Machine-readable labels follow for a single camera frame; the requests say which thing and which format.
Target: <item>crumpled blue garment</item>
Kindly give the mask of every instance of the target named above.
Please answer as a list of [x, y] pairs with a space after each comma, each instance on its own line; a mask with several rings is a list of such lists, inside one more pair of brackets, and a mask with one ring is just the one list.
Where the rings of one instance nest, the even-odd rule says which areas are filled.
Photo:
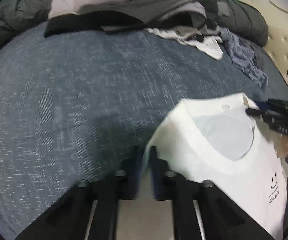
[[234, 65], [244, 72], [252, 81], [258, 84], [265, 92], [268, 87], [268, 77], [256, 65], [255, 53], [252, 49], [241, 46], [239, 37], [227, 28], [220, 27], [220, 36], [223, 45], [230, 55]]

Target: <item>headboard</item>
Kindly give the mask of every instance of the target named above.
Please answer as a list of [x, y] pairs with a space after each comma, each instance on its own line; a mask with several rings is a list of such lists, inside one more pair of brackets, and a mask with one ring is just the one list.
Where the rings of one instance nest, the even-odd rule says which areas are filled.
[[253, 6], [263, 15], [269, 33], [264, 49], [288, 83], [288, 5], [277, 4], [274, 0], [239, 1]]

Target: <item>mattress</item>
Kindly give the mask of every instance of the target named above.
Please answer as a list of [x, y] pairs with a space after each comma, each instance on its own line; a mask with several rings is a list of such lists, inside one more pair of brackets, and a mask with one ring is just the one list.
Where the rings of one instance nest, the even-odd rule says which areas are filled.
[[116, 169], [181, 98], [244, 92], [288, 100], [264, 54], [269, 87], [233, 65], [146, 31], [44, 38], [46, 23], [0, 50], [0, 233], [15, 237], [79, 179]]

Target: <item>pile of clothes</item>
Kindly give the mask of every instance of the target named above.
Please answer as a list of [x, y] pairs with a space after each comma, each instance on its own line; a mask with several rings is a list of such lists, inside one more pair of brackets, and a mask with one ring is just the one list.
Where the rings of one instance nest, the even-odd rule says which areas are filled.
[[245, 74], [264, 90], [267, 87], [267, 76], [247, 41], [264, 46], [268, 27], [255, 8], [235, 0], [2, 0], [0, 47], [46, 20], [45, 37], [81, 30], [116, 33], [146, 28], [217, 60], [223, 55], [220, 42]]

